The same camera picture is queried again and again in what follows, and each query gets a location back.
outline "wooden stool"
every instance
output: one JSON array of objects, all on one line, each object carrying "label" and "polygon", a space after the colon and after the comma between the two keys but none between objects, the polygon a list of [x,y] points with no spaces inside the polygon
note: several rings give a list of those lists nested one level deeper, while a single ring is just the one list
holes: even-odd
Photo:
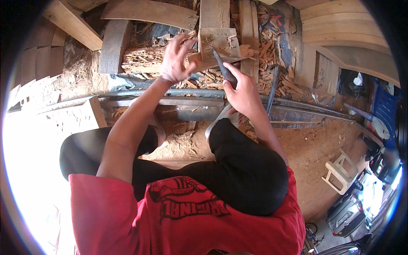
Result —
[{"label": "wooden stool", "polygon": [[[354,163],[351,161],[351,159],[344,153],[344,151],[342,149],[339,149],[341,152],[340,157],[338,157],[336,159],[336,161],[334,161],[334,163],[328,161],[326,162],[326,168],[328,169],[328,173],[326,178],[322,179],[327,182],[327,184],[329,184],[335,191],[337,191],[340,195],[344,195],[346,193],[346,191],[348,190],[348,188],[351,186],[351,184],[353,184],[354,179],[356,178],[356,176],[358,175],[358,169],[357,167],[354,165]],[[343,163],[344,160],[347,160],[351,167],[353,168],[354,172],[355,172],[355,176],[354,178],[351,178],[351,176],[349,175],[349,173],[343,168]],[[338,189],[337,187],[335,187],[330,181],[329,178],[331,175],[334,175],[343,185],[341,189]]]}]

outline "left hand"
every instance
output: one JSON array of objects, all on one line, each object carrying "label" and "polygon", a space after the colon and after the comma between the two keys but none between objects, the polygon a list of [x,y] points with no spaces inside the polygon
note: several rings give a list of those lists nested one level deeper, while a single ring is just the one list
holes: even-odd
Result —
[{"label": "left hand", "polygon": [[197,39],[190,39],[182,46],[180,42],[188,37],[187,34],[175,36],[166,47],[160,75],[173,84],[187,79],[196,68],[196,63],[191,63],[187,69],[184,67],[184,58],[187,51],[195,44]]}]

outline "leg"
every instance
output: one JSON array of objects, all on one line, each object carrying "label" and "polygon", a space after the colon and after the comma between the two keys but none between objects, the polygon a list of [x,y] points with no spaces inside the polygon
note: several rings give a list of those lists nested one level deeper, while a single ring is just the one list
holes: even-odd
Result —
[{"label": "leg", "polygon": [[[65,139],[60,151],[60,168],[66,180],[72,173],[96,175],[110,130],[111,127],[94,129]],[[143,198],[147,183],[175,176],[173,170],[137,159],[140,155],[152,153],[157,148],[157,141],[156,131],[149,125],[133,163],[132,185],[138,201]]]},{"label": "leg", "polygon": [[213,127],[209,143],[217,162],[197,162],[179,170],[207,186],[234,209],[267,216],[282,203],[288,190],[283,159],[273,150],[255,143],[229,119]]}]

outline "car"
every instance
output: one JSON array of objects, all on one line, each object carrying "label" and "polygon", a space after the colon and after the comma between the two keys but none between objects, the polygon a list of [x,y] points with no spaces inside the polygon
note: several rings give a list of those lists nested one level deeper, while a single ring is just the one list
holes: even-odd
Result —
[{"label": "car", "polygon": [[378,214],[383,182],[364,169],[354,184],[327,211],[326,224],[334,236],[347,237],[362,223]]}]

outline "person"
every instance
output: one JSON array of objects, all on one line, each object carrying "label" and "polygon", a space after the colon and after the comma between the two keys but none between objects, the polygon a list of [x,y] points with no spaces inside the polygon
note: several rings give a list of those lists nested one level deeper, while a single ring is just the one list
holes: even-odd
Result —
[{"label": "person", "polygon": [[[84,254],[300,254],[305,238],[296,181],[252,77],[224,63],[229,104],[206,130],[216,161],[171,170],[140,155],[165,139],[160,98],[195,69],[195,39],[167,45],[161,76],[113,127],[68,137],[60,166],[71,186],[73,231]],[[259,143],[240,132],[239,113]]]}]

